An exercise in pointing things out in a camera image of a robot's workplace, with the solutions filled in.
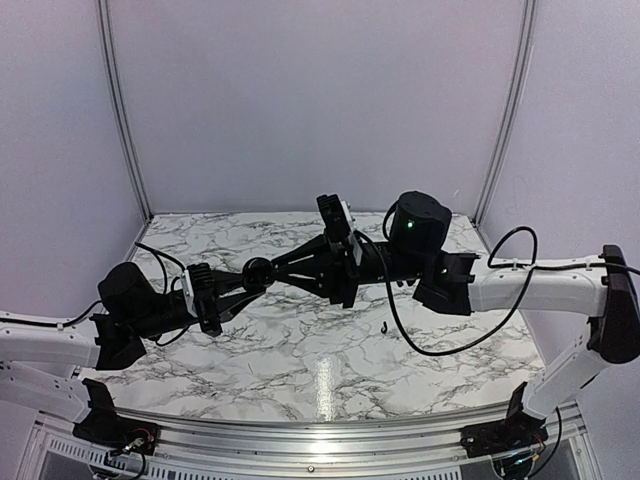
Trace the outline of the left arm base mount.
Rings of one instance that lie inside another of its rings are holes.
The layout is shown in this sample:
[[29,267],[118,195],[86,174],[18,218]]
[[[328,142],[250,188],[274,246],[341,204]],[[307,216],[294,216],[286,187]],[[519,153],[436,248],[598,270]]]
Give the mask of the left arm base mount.
[[105,384],[84,379],[82,385],[89,396],[89,412],[81,421],[74,423],[73,435],[76,438],[119,450],[142,439],[142,445],[135,450],[145,455],[154,453],[160,433],[158,424],[118,414]]

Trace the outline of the black round charging case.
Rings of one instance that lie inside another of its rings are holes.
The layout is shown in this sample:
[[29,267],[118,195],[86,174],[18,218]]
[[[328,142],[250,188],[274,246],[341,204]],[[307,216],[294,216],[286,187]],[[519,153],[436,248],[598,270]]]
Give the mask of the black round charging case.
[[272,262],[263,257],[248,260],[242,269],[243,287],[247,292],[266,291],[275,281]]

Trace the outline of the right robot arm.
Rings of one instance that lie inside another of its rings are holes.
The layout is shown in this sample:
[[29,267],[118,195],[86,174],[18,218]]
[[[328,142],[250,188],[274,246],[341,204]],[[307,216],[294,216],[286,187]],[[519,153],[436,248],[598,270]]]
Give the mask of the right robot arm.
[[512,394],[495,438],[515,448],[552,411],[601,371],[639,355],[639,300],[636,270],[621,249],[572,260],[504,260],[495,255],[448,253],[443,245],[451,211],[435,198],[403,193],[383,220],[384,238],[359,231],[345,202],[334,195],[317,200],[324,232],[273,263],[277,281],[294,285],[333,304],[350,307],[358,288],[395,281],[415,285],[413,297],[427,309],[468,316],[517,310],[579,313],[586,330],[532,380]]

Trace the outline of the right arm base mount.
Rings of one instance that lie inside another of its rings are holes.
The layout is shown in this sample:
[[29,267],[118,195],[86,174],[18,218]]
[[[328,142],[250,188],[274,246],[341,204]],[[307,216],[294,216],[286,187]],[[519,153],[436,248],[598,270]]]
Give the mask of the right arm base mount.
[[524,411],[526,382],[511,395],[506,416],[502,420],[465,426],[461,429],[460,445],[469,458],[494,455],[525,448],[548,439],[545,420]]

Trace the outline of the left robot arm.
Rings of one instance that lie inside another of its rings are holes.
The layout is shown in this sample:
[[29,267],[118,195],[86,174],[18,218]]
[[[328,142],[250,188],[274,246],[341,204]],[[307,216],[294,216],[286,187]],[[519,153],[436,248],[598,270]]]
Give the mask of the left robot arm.
[[147,353],[146,342],[177,340],[192,326],[211,337],[262,296],[273,283],[270,263],[240,273],[206,263],[183,269],[164,291],[139,266],[125,262],[99,283],[99,298],[75,318],[1,315],[1,399],[84,425],[106,445],[125,438],[126,423],[113,411],[106,386],[42,370],[53,364],[120,371]]

